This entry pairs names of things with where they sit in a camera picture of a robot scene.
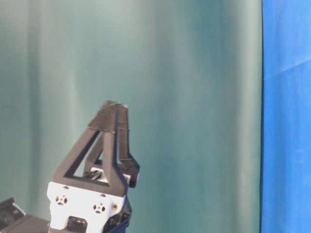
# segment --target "teal curtain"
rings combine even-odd
[[[258,233],[261,1],[0,0],[0,198],[47,184],[104,100],[129,106],[129,233]]]

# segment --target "blue backdrop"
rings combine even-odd
[[[263,233],[311,232],[311,1],[263,1]]]

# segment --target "green backdrop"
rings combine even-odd
[[[0,0],[0,198],[49,218],[53,170],[129,106],[129,233],[258,233],[260,0]]]

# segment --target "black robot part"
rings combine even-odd
[[[124,197],[128,186],[136,186],[139,173],[139,165],[129,153],[128,131],[127,107],[115,101],[106,101],[55,170],[52,181]],[[74,173],[87,154],[85,176],[77,177]],[[108,182],[89,179],[91,167],[101,168]],[[130,176],[129,185],[124,174]]]

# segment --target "blue fabric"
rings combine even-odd
[[[311,232],[311,1],[263,0],[262,233]]]

